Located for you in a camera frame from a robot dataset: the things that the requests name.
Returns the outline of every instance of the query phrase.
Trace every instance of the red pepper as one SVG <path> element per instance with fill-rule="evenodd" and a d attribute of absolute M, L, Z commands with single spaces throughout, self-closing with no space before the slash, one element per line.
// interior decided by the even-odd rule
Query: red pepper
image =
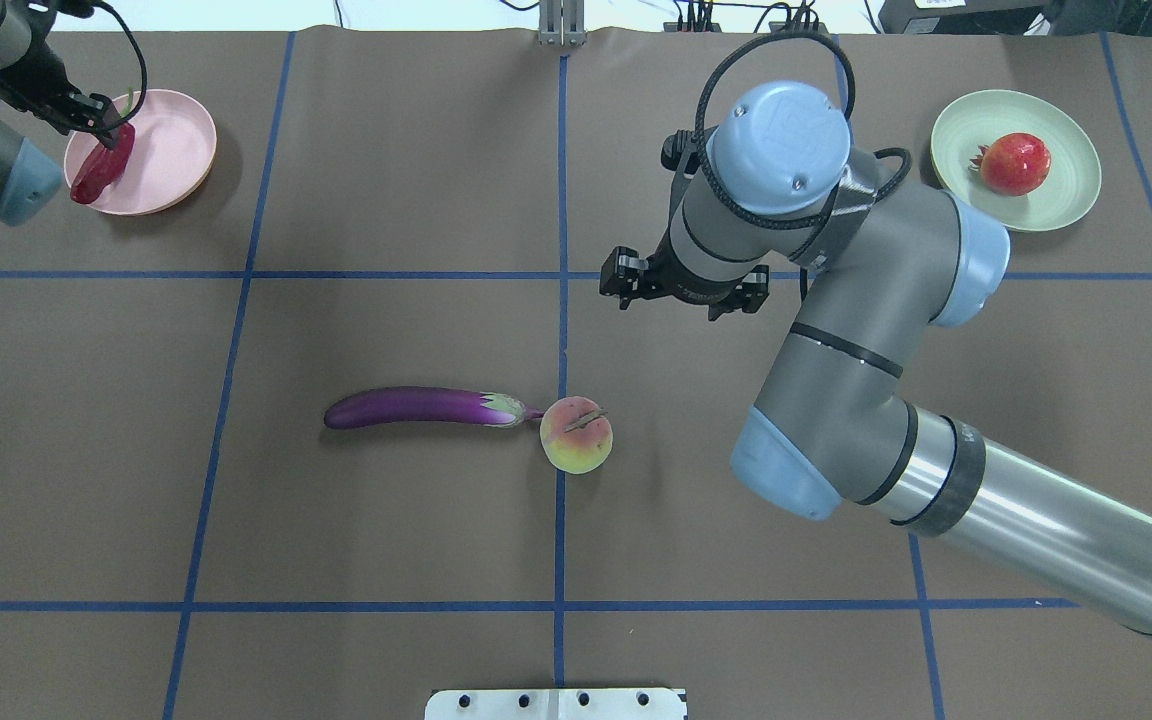
<path fill-rule="evenodd" d="M 118 127 L 118 145 L 113 150 L 105 147 L 97 142 L 92 147 L 88 159 L 83 160 L 78 168 L 77 176 L 74 176 L 74 184 L 69 188 L 70 200 L 82 205 L 91 205 L 105 192 L 109 183 L 123 176 L 127 170 L 127 159 L 132 154 L 132 144 L 136 143 L 136 128 L 132 123 L 122 123 Z"/>

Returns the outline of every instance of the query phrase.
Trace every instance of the purple eggplant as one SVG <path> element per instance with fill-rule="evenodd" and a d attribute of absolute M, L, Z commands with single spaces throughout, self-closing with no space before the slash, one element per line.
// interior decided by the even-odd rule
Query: purple eggplant
<path fill-rule="evenodd" d="M 513 429 L 539 420 L 544 411 L 500 392 L 471 392 L 445 387 L 382 387 L 344 397 L 323 416 L 334 430 L 365 429 L 403 420 L 465 423 L 488 429 Z"/>

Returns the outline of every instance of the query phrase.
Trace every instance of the green plate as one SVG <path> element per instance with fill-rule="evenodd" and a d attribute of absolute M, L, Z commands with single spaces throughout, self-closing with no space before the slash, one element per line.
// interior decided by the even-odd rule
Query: green plate
<path fill-rule="evenodd" d="M 1037 136 L 1052 153 L 1046 181 L 1018 197 L 998 195 L 969 169 L 978 146 L 1008 132 Z M 1083 128 L 1055 105 L 1011 90 L 982 90 L 948 104 L 932 126 L 932 164 L 948 190 L 1015 232 L 1073 223 L 1101 192 L 1101 158 Z"/>

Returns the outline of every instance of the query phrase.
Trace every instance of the table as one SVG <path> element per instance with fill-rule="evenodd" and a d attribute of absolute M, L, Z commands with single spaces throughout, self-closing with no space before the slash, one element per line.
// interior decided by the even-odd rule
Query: table
<path fill-rule="evenodd" d="M 1152 717 L 1152 643 L 732 477 L 790 265 L 713 324 L 596 291 L 613 245 L 658 241 L 659 142 L 744 38 L 143 33 L 152 86 L 215 118 L 211 176 L 156 215 L 60 199 L 0 225 L 0 717 L 420 717 L 434 689 L 645 684 L 692 717 Z M 118 94 L 123 41 L 54 46 Z M 856 142 L 909 146 L 924 182 L 937 113 L 980 88 L 1092 138 L 1096 209 L 1016 234 L 1000 291 L 902 387 L 1152 514 L 1152 40 L 841 45 Z M 827 54 L 776 44 L 714 108 L 778 77 L 838 88 Z M 526 430 L 321 429 L 388 384 L 596 397 L 616 449 L 566 477 Z"/>

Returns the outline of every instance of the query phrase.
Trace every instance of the blue cap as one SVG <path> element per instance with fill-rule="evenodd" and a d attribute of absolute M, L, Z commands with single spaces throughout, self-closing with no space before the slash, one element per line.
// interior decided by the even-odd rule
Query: blue cap
<path fill-rule="evenodd" d="M 732 452 L 732 470 L 763 500 L 806 520 L 826 520 L 842 502 L 829 480 L 758 407 L 749 409 Z"/>
<path fill-rule="evenodd" d="M 958 210 L 958 270 L 950 298 L 932 323 L 956 328 L 975 318 L 998 290 L 1011 258 L 1011 236 L 1003 223 L 946 192 Z"/>
<path fill-rule="evenodd" d="M 20 225 L 32 218 L 60 190 L 61 182 L 65 174 L 55 160 L 28 138 L 20 143 L 17 159 L 0 195 L 1 222 Z"/>
<path fill-rule="evenodd" d="M 828 195 L 851 153 L 851 128 L 828 96 L 778 81 L 740 97 L 708 138 L 708 160 L 742 209 L 782 215 Z"/>

